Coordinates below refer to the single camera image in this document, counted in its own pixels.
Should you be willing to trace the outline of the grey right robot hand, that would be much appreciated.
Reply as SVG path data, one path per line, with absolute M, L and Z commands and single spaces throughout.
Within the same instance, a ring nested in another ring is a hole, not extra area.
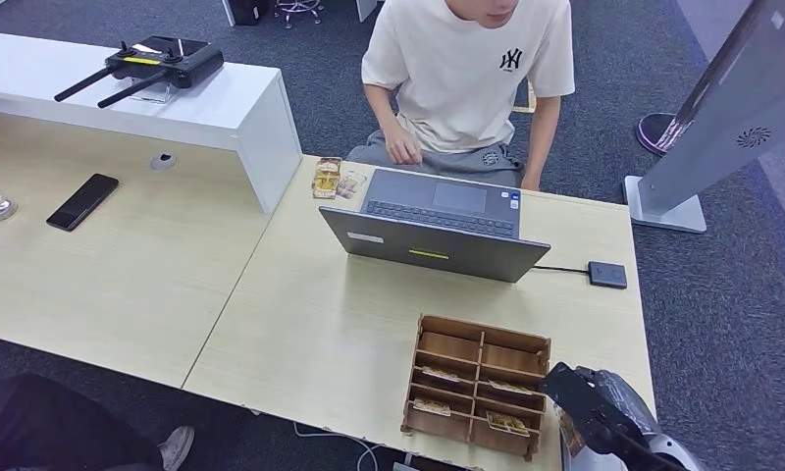
M 578 366 L 576 372 L 599 394 L 631 419 L 643 434 L 658 434 L 661 428 L 642 397 L 617 373 Z

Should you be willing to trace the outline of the person's right hand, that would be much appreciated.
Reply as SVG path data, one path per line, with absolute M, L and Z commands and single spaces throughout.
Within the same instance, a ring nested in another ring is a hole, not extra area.
M 386 149 L 397 165 L 419 165 L 423 158 L 418 139 L 398 123 L 385 125 L 382 129 Z

